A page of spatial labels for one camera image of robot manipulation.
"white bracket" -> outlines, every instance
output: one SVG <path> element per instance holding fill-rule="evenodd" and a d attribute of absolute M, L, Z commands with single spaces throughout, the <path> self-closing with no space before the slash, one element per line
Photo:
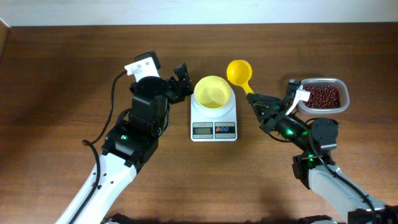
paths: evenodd
<path fill-rule="evenodd" d="M 293 109 L 297 106 L 297 103 L 299 103 L 300 100 L 302 101 L 308 101 L 310 99 L 310 91 L 304 90 L 303 85 L 300 85 L 300 87 L 296 90 L 296 94 L 294 96 L 293 104 L 292 106 L 286 111 L 286 116 L 289 115 Z"/>
<path fill-rule="evenodd" d="M 134 74 L 136 82 L 144 77 L 159 77 L 159 73 L 157 72 L 156 65 L 152 57 L 147 57 L 138 62 L 131 63 L 124 66 L 124 68 L 127 70 L 127 75 Z"/>

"wooden table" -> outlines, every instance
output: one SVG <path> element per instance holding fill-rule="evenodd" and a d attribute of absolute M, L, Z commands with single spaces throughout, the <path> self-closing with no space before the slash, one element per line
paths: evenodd
<path fill-rule="evenodd" d="M 340 123 L 333 158 L 364 190 L 398 204 L 396 23 L 15 27 L 0 64 L 1 222 L 57 220 L 95 163 L 81 140 L 101 131 L 113 78 L 149 50 L 160 58 L 162 78 L 186 62 L 194 83 L 225 77 L 230 61 L 245 59 L 254 70 L 251 86 L 265 95 L 283 97 L 291 78 L 343 80 L 351 104 L 328 116 Z M 133 81 L 119 80 L 115 113 L 131 105 Z M 238 140 L 192 142 L 190 100 L 172 105 L 158 150 L 108 215 L 201 223 L 323 214 L 341 220 L 295 179 L 292 157 L 301 150 L 263 133 L 242 89 L 233 89 Z"/>

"kitchen scale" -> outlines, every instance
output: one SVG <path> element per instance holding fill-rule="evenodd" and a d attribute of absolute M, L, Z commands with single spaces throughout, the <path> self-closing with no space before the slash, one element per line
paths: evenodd
<path fill-rule="evenodd" d="M 191 95 L 191 140 L 196 142 L 235 141 L 236 99 L 221 77 L 202 78 Z"/>

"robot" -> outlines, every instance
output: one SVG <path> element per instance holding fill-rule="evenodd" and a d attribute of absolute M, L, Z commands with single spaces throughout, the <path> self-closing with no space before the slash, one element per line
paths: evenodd
<path fill-rule="evenodd" d="M 174 69 L 178 80 L 174 77 L 163 80 L 157 73 L 160 63 L 155 52 L 139 55 L 135 61 L 113 81 L 111 112 L 101 134 L 92 142 L 83 140 L 93 150 L 96 165 L 57 224 L 101 223 L 118 195 L 157 149 L 159 137 L 169 125 L 170 105 L 184 101 L 193 93 L 185 63 Z M 126 74 L 136 76 L 136 82 L 130 86 L 132 106 L 118 116 L 105 137 L 99 156 L 94 143 L 104 134 L 111 120 L 116 81 Z M 386 205 L 367 194 L 349 180 L 332 159 L 331 152 L 337 148 L 338 122 L 327 118 L 302 121 L 291 113 L 302 96 L 301 91 L 300 80 L 291 80 L 283 99 L 258 93 L 246 96 L 261 130 L 277 141 L 291 142 L 302 150 L 300 155 L 293 157 L 295 178 L 307 189 L 321 195 L 349 224 L 398 223 L 398 206 Z M 273 131 L 284 140 L 275 138 L 271 134 Z M 106 223 L 129 224 L 133 221 L 116 214 Z M 331 217 L 320 215 L 301 218 L 298 223 L 336 222 Z"/>

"yellow scoop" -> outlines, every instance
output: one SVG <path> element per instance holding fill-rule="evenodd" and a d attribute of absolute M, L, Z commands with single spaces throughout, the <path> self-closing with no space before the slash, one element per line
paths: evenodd
<path fill-rule="evenodd" d="M 229 63 L 226 69 L 226 76 L 228 81 L 234 85 L 240 86 L 246 92 L 246 94 L 254 93 L 249 86 L 249 80 L 253 70 L 249 62 L 245 60 L 234 60 Z"/>

